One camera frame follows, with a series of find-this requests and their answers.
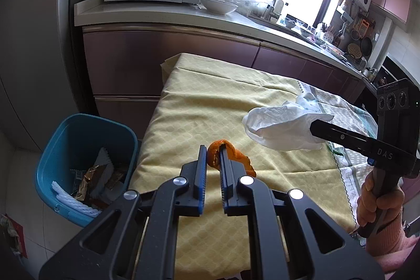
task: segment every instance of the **sweater cuff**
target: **sweater cuff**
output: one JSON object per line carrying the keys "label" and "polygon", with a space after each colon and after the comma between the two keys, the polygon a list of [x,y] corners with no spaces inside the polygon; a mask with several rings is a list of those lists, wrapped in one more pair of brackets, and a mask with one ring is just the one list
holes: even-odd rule
{"label": "sweater cuff", "polygon": [[383,230],[369,237],[366,241],[366,251],[372,256],[388,254],[404,235],[402,227],[402,211]]}

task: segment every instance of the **white plastic bag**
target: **white plastic bag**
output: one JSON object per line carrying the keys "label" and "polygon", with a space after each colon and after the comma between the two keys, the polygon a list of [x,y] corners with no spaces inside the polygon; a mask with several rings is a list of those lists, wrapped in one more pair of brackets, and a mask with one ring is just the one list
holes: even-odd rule
{"label": "white plastic bag", "polygon": [[322,113],[315,97],[303,93],[296,103],[279,107],[259,107],[242,119],[246,134],[255,142],[277,151],[318,150],[325,140],[314,137],[309,127],[317,119],[329,122],[333,115]]}

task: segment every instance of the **pink sweater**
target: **pink sweater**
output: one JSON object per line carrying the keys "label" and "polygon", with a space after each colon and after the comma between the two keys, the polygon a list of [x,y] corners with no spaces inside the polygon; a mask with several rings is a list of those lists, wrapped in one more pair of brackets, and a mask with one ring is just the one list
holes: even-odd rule
{"label": "pink sweater", "polygon": [[389,279],[402,266],[418,240],[418,237],[405,237],[400,213],[379,234],[367,239],[366,251],[375,257],[386,274],[385,279]]}

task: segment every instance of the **silver screw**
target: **silver screw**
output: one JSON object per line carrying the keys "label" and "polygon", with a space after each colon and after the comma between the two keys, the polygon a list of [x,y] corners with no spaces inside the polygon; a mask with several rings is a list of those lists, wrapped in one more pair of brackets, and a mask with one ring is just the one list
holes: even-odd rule
{"label": "silver screw", "polygon": [[124,192],[123,196],[126,200],[132,200],[132,199],[135,199],[137,197],[137,192],[135,192],[134,190],[128,190],[128,191]]}
{"label": "silver screw", "polygon": [[243,185],[251,185],[254,182],[254,179],[251,176],[242,176],[239,181]]}
{"label": "silver screw", "polygon": [[294,199],[301,199],[303,197],[303,192],[299,189],[290,190],[289,195]]}
{"label": "silver screw", "polygon": [[181,186],[186,183],[186,179],[184,177],[177,177],[177,178],[174,178],[173,182],[175,185]]}

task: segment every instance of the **white bottle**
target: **white bottle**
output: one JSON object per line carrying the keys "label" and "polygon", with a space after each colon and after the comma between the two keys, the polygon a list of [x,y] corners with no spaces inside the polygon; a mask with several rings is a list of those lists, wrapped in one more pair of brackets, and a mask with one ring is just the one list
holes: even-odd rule
{"label": "white bottle", "polygon": [[[272,12],[274,12],[275,14],[278,14],[280,16],[280,13],[283,9],[283,6],[284,6],[283,0],[276,0],[276,2],[274,4],[274,9],[272,10]],[[270,20],[272,22],[276,23],[278,18],[272,17]]]}

